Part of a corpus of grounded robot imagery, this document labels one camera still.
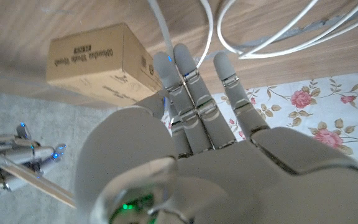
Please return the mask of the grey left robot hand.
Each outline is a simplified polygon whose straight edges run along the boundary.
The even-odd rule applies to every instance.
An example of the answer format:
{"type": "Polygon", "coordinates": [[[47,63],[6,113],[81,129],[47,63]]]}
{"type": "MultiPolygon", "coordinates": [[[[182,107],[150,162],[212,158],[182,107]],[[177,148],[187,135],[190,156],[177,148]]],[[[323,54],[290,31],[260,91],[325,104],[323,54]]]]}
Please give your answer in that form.
{"type": "Polygon", "coordinates": [[[238,141],[187,47],[154,56],[163,90],[87,137],[76,167],[78,223],[358,223],[358,162],[271,128],[228,59],[214,57],[238,141]]]}

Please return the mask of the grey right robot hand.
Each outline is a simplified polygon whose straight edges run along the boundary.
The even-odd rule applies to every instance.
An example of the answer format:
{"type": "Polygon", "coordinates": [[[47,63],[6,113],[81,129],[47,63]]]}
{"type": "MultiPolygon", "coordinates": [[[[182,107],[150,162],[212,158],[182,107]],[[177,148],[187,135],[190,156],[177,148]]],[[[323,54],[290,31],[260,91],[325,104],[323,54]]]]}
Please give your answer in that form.
{"type": "Polygon", "coordinates": [[[66,144],[42,146],[32,139],[24,123],[19,124],[16,131],[16,134],[0,135],[0,196],[27,184],[25,180],[3,169],[10,165],[9,161],[24,166],[41,178],[61,161],[67,148],[66,144]]]}

